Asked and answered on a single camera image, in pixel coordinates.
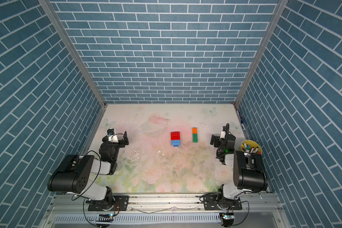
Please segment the long green lego brick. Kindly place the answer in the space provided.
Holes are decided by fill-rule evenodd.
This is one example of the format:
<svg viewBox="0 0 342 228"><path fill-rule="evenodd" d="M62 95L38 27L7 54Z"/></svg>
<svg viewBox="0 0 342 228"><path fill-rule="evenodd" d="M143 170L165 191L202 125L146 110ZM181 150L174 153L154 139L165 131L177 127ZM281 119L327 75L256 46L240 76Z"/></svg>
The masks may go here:
<svg viewBox="0 0 342 228"><path fill-rule="evenodd" d="M196 134L196 133L192 134L192 142L193 143L197 143L198 142L198 134Z"/></svg>

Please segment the red lego brick horizontal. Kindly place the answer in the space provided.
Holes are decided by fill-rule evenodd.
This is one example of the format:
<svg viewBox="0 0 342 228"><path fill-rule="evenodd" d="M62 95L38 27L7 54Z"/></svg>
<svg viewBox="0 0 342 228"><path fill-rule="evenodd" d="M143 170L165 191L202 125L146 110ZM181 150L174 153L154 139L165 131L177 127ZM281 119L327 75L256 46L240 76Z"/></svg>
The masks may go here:
<svg viewBox="0 0 342 228"><path fill-rule="evenodd" d="M175 141L175 140L180 140L180 132L171 132L171 140Z"/></svg>

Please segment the long blue lego brick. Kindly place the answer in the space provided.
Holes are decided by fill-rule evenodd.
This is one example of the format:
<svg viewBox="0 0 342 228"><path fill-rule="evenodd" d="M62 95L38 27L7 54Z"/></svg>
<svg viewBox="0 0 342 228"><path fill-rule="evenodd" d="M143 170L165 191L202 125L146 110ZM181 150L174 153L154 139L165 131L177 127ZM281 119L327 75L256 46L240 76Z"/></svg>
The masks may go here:
<svg viewBox="0 0 342 228"><path fill-rule="evenodd" d="M180 140L171 140L171 145L173 147L178 147L181 145L181 141Z"/></svg>

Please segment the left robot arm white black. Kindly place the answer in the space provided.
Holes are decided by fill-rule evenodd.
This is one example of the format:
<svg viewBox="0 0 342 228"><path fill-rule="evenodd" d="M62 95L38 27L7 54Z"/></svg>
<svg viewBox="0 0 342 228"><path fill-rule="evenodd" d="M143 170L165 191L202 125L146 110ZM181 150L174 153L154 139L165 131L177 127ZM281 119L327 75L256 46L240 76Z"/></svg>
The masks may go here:
<svg viewBox="0 0 342 228"><path fill-rule="evenodd" d="M83 197L89 211L126 211L129 196L114 196L110 187L90 180L101 175L113 175L117 169L119 150L129 144L127 132L117 134L113 128L107 130L99 152L84 156L67 155L50 177L47 188L51 192L73 193L72 200Z"/></svg>

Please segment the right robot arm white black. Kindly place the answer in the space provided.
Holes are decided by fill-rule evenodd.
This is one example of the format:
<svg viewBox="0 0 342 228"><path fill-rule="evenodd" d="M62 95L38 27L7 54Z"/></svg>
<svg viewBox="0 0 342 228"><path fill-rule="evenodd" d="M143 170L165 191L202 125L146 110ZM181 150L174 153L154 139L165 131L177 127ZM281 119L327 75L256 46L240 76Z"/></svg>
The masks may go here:
<svg viewBox="0 0 342 228"><path fill-rule="evenodd" d="M240 210L239 198L247 193L266 191L268 182L264 173L262 151L255 142L245 140L235 150L236 137L223 131L221 136L211 136L211 145L217 148L216 159L233 168L233 181L222 184L213 204L222 210Z"/></svg>

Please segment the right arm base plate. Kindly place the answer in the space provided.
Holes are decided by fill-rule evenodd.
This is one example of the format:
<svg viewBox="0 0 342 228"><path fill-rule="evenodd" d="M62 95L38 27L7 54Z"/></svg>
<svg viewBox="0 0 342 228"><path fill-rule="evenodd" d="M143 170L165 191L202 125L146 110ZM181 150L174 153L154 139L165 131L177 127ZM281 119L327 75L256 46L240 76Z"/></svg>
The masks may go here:
<svg viewBox="0 0 342 228"><path fill-rule="evenodd" d="M226 199L222 197L217 199L216 195L203 195L202 202L206 211L216 210L228 210L228 211L240 211L242 210L242 204L240 200Z"/></svg>

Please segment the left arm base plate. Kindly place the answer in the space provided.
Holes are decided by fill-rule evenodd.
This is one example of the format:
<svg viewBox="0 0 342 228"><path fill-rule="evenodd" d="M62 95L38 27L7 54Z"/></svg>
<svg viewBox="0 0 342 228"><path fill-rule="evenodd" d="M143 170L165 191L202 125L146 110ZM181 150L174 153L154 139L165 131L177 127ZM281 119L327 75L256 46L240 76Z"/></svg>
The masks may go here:
<svg viewBox="0 0 342 228"><path fill-rule="evenodd" d="M86 200L88 211L126 211L129 196L106 196L103 200Z"/></svg>

